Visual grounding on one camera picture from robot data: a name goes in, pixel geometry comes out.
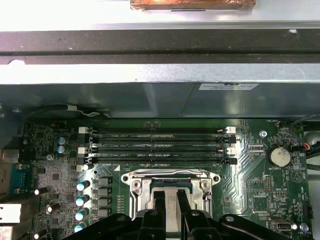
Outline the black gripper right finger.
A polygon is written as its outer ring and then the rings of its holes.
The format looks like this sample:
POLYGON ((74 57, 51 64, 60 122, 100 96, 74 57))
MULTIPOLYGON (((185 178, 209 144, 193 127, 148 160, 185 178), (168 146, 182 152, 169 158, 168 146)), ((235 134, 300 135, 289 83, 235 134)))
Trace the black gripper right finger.
POLYGON ((184 190, 176 193, 182 240, 280 240, 282 235, 235 214, 215 221, 209 213, 191 209, 184 190))

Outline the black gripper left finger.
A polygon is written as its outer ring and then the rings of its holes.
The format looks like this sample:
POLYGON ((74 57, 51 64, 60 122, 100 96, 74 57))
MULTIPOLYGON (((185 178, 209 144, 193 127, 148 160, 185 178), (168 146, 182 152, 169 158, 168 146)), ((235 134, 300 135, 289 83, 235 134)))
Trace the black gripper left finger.
POLYGON ((112 214, 66 237, 67 240, 165 240, 165 192, 153 194, 153 208, 141 210, 134 219, 112 214))

